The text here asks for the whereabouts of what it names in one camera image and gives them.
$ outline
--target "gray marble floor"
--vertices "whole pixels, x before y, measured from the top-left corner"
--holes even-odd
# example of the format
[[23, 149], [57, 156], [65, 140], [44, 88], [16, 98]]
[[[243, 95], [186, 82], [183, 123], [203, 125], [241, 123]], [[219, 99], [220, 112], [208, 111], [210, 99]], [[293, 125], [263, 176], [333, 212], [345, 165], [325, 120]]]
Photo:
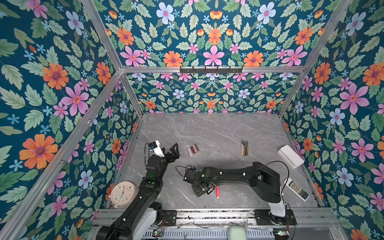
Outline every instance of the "gray marble floor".
[[[159, 140], [161, 147], [169, 150], [179, 144], [180, 158], [169, 164], [163, 177], [164, 186], [156, 199], [164, 208], [242, 208], [268, 207], [248, 186], [220, 186], [216, 194], [196, 197], [191, 184], [182, 180], [176, 165], [192, 165], [201, 170], [205, 166], [237, 169], [251, 166], [252, 162], [268, 163], [282, 160], [277, 151], [290, 141], [281, 120], [275, 114], [150, 114], [145, 115], [133, 149], [128, 171], [123, 180], [137, 186], [145, 175], [144, 144]], [[249, 155], [241, 155], [241, 140], [249, 141]], [[198, 144], [200, 151], [189, 156], [187, 148]], [[268, 165], [280, 174], [281, 182], [287, 177], [282, 163]], [[290, 169], [290, 177], [310, 193], [304, 202], [287, 187], [284, 200], [291, 207], [317, 207], [304, 169]]]

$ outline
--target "clock face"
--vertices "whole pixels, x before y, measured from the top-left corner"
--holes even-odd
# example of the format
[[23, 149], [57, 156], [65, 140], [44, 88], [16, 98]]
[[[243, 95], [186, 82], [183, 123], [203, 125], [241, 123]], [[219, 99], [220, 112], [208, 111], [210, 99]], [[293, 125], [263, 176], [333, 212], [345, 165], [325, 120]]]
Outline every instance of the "clock face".
[[131, 203], [136, 197], [136, 186], [128, 181], [121, 182], [113, 188], [111, 200], [114, 204], [124, 205]]

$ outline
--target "white box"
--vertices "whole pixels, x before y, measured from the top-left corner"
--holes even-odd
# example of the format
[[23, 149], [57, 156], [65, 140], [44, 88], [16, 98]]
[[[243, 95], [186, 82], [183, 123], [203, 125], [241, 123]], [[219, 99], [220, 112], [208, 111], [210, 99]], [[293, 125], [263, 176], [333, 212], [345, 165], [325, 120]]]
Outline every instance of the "white box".
[[288, 145], [280, 148], [278, 153], [292, 169], [304, 163], [304, 160]]

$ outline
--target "white remote control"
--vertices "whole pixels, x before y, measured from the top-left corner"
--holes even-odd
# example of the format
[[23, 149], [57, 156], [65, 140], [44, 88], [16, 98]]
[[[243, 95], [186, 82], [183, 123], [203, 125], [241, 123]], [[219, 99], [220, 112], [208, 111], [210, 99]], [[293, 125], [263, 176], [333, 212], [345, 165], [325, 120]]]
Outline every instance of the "white remote control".
[[287, 178], [284, 182], [287, 182], [287, 187], [291, 189], [299, 198], [303, 201], [307, 201], [310, 195], [302, 187], [295, 183], [291, 178]]

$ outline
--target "vent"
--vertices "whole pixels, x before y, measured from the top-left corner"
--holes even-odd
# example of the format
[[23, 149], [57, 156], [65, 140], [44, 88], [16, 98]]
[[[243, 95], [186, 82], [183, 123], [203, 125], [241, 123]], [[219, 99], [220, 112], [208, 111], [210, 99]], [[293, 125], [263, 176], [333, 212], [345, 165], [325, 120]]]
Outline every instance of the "vent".
[[[153, 229], [148, 229], [143, 238], [155, 239], [152, 237]], [[228, 229], [201, 229], [201, 228], [190, 228], [190, 229], [165, 229], [164, 236], [160, 239], [176, 240], [176, 239], [228, 239]], [[275, 239], [272, 233], [272, 229], [262, 228], [260, 230], [247, 229], [247, 239], [262, 239], [262, 240], [273, 240]]]

